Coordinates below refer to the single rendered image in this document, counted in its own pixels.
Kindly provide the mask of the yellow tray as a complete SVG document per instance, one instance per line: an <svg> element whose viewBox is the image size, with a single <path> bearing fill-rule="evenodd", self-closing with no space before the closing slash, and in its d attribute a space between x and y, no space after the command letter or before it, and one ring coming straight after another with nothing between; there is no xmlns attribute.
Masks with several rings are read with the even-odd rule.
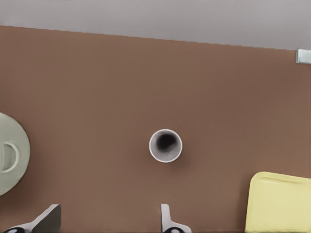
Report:
<svg viewBox="0 0 311 233"><path fill-rule="evenodd" d="M311 233L311 178L256 173L250 182L245 231Z"/></svg>

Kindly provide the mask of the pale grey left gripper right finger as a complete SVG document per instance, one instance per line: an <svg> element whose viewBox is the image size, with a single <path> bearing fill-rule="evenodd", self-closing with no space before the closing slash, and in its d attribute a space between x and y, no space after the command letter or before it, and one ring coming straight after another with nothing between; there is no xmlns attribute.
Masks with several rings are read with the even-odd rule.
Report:
<svg viewBox="0 0 311 233"><path fill-rule="evenodd" d="M190 227L172 221L170 207L168 204L161 204L161 231L162 232L191 232Z"/></svg>

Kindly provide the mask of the white cup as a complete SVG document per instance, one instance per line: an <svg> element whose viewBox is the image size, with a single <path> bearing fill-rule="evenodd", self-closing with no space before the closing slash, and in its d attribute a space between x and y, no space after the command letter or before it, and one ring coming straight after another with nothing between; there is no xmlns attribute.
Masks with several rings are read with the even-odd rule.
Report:
<svg viewBox="0 0 311 233"><path fill-rule="evenodd" d="M170 129L156 131L149 140L150 154L162 163L175 161L181 155L182 149L181 137Z"/></svg>

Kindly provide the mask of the pale green mug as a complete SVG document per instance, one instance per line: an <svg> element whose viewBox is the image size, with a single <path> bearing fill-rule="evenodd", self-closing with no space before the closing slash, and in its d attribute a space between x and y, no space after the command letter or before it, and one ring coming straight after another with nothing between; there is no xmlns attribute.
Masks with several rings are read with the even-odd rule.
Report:
<svg viewBox="0 0 311 233"><path fill-rule="evenodd" d="M19 152L13 142L0 142L0 173L12 171L19 162Z"/></svg>

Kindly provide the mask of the silver frame post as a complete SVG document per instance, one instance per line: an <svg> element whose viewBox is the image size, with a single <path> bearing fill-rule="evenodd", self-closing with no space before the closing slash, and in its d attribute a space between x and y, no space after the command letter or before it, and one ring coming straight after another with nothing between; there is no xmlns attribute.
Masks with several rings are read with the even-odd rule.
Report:
<svg viewBox="0 0 311 233"><path fill-rule="evenodd" d="M311 65L311 50L297 49L296 50L296 63Z"/></svg>

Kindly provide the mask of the pale green plate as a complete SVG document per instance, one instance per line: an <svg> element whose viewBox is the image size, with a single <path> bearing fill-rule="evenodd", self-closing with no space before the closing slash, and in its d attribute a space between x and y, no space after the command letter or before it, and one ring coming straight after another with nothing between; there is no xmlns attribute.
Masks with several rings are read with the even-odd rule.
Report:
<svg viewBox="0 0 311 233"><path fill-rule="evenodd" d="M0 196L9 192L24 176L30 160L30 142L11 116L0 113Z"/></svg>

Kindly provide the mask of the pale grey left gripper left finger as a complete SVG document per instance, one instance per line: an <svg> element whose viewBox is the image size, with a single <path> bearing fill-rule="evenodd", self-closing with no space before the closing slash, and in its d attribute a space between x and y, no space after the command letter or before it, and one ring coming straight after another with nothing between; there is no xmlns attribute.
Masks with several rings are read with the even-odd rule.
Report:
<svg viewBox="0 0 311 233"><path fill-rule="evenodd" d="M61 205L52 204L32 222L13 226L3 233L59 233Z"/></svg>

